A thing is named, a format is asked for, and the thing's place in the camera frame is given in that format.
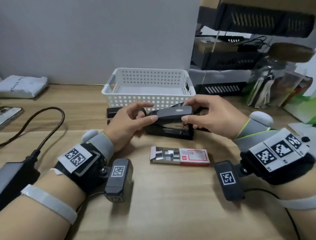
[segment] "white plastic basket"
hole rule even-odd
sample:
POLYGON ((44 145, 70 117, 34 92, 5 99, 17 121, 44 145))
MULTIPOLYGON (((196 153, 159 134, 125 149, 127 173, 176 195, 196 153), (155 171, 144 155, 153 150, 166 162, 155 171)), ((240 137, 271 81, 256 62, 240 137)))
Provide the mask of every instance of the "white plastic basket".
POLYGON ((110 107, 147 101, 154 107, 146 110, 153 111, 184 102, 195 95, 195 90, 185 70, 117 68, 102 93, 110 107))

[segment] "fingernail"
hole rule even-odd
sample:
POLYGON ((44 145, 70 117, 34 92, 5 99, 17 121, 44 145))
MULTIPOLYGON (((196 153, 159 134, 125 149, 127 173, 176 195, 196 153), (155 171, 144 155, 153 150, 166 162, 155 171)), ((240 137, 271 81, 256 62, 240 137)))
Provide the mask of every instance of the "fingernail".
POLYGON ((181 118, 181 120, 186 123, 188 121, 188 118, 189 118, 189 116, 183 116, 181 118))
POLYGON ((153 122, 155 122, 155 121, 158 120, 158 116, 157 116, 157 115, 152 115, 152 116, 150 116, 150 118, 151 118, 151 120, 152 120, 153 122))

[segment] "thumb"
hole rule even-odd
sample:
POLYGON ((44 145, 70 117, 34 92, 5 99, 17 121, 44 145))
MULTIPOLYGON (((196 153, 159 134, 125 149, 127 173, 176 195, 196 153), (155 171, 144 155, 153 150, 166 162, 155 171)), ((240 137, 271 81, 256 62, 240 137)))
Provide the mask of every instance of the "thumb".
POLYGON ((183 116, 181 120, 185 123, 206 127, 205 116, 187 115, 183 116))
POLYGON ((133 126, 135 129, 143 128, 147 125, 150 125, 158 120, 157 115, 152 115, 152 116, 147 116, 147 117, 142 117, 139 119, 133 120, 133 126))

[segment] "person's left arm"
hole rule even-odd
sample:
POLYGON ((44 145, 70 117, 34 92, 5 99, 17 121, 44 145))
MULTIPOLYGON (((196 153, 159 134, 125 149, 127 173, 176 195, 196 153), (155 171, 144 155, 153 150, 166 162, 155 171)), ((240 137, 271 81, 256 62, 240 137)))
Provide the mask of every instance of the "person's left arm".
MULTIPOLYGON (((142 107, 152 107, 151 103, 135 102, 118 111, 103 133, 113 143, 114 149, 121 150, 142 127, 155 122, 157 116, 144 117, 142 107)), ((85 200, 85 193, 75 182, 64 174, 49 171, 34 184, 51 196, 59 199, 74 211, 85 200)), ((3 240, 62 240, 70 223, 32 198, 20 195, 0 211, 0 236, 3 240)))

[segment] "red and white staple box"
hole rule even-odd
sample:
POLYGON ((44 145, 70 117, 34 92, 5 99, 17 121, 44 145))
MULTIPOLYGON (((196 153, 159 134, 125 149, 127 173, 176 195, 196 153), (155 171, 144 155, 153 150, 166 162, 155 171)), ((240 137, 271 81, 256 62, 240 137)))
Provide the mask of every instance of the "red and white staple box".
POLYGON ((210 160, 205 149, 151 147, 150 160, 153 163, 186 166, 210 165, 210 160))

